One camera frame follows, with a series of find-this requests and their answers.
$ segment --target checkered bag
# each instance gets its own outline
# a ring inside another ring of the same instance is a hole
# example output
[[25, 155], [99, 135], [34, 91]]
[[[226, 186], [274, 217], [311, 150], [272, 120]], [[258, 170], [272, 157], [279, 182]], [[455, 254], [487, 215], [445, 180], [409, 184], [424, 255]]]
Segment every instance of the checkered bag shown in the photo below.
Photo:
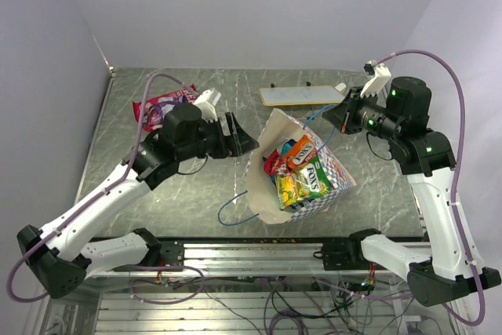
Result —
[[[269, 156], [278, 145], [282, 145], [285, 141], [299, 140], [303, 135], [307, 135], [314, 141], [321, 166], [331, 182], [333, 190], [322, 198], [305, 202], [304, 206], [299, 206], [295, 213], [281, 211], [277, 189], [270, 177], [264, 172], [263, 157]], [[349, 188], [356, 185], [349, 172], [327, 147], [319, 150], [324, 144], [322, 139], [308, 127], [304, 129], [302, 122], [289, 117], [284, 111], [279, 109], [272, 111], [258, 142], [260, 147], [250, 155], [246, 167], [246, 189], [248, 191], [246, 198], [249, 208], [254, 213], [259, 213], [258, 217], [267, 224], [281, 224], [314, 216], [316, 213], [328, 209]]]

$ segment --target marble tabletop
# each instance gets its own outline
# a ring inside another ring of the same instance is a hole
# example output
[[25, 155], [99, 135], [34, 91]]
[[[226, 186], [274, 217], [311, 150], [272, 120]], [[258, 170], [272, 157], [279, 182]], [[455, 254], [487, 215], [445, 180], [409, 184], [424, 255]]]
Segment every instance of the marble tabletop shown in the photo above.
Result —
[[[101, 183], [132, 147], [136, 130], [133, 101], [141, 99], [148, 73], [152, 69], [115, 68], [109, 96], [89, 163], [82, 181], [80, 198]], [[201, 91], [216, 88], [222, 93], [216, 106], [219, 114], [233, 111], [242, 128], [257, 138], [272, 107], [262, 104], [259, 88], [270, 86], [348, 86], [362, 85], [366, 77], [350, 71], [322, 70], [224, 70], [167, 69], [184, 82], [194, 83]], [[149, 97], [178, 90], [176, 83], [159, 78]], [[282, 107], [287, 114], [305, 119], [319, 106]], [[322, 138], [332, 126], [321, 117], [310, 127]], [[388, 156], [387, 144], [372, 139], [373, 150]], [[412, 192], [395, 162], [375, 157], [368, 149], [365, 134], [353, 136], [335, 133], [328, 143], [358, 186], [325, 213], [287, 224], [267, 225], [259, 218], [234, 227], [219, 224], [218, 209], [236, 193], [245, 189], [248, 156], [209, 159], [201, 172], [193, 176], [174, 176], [154, 191], [134, 202], [106, 224], [98, 236], [116, 237], [135, 228], [147, 228], [157, 236], [175, 237], [329, 237], [347, 236], [365, 228], [378, 228], [386, 235], [421, 236], [422, 230]], [[191, 171], [202, 162], [183, 162], [180, 171]], [[222, 213], [227, 222], [252, 215], [245, 198], [230, 204]]]

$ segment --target blue and white checkered fabric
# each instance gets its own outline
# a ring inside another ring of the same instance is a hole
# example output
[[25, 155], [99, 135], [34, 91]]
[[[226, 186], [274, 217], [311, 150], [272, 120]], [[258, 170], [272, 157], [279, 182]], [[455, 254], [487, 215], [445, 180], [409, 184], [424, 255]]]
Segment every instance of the blue and white checkered fabric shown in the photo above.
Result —
[[[289, 116], [288, 118], [291, 120], [291, 122], [296, 123], [300, 128], [303, 129], [304, 124], [302, 122]], [[305, 127], [304, 131], [308, 135], [308, 137], [310, 137], [312, 141], [314, 141], [316, 148], [319, 150], [324, 144], [322, 139], [308, 127]], [[246, 174], [249, 170], [252, 155], [253, 154], [249, 156], [249, 160], [246, 165]], [[299, 207], [298, 210], [291, 215], [287, 222], [302, 220], [314, 216], [316, 213], [333, 204], [334, 201], [339, 197], [343, 196], [343, 194], [347, 192], [348, 188], [352, 188], [356, 185], [349, 172], [344, 168], [342, 164], [340, 164], [338, 159], [327, 147], [324, 147], [321, 151], [319, 151], [318, 156], [319, 160], [321, 161], [321, 166], [324, 169], [329, 182], [331, 182], [333, 190], [324, 195], [322, 198], [313, 200], [309, 203], [305, 202], [305, 206]]]

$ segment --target white wall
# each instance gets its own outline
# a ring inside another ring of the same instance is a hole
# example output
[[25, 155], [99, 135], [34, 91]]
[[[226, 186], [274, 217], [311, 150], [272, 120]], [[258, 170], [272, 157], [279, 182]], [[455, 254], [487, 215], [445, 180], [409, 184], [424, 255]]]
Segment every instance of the white wall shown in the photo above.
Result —
[[77, 0], [112, 66], [344, 68], [401, 48], [430, 0]]
[[[407, 48], [427, 49], [450, 63], [464, 87], [467, 129], [460, 194], [475, 241], [490, 267], [502, 271], [502, 0], [432, 0]], [[449, 76], [421, 56], [398, 57], [394, 74], [415, 75], [432, 88], [431, 126], [455, 146], [458, 99]], [[486, 291], [479, 333], [500, 332], [502, 287]]]
[[[5, 294], [17, 232], [69, 208], [109, 75], [74, 0], [0, 0], [0, 333], [23, 329], [29, 304]], [[26, 268], [16, 291], [32, 297]]]

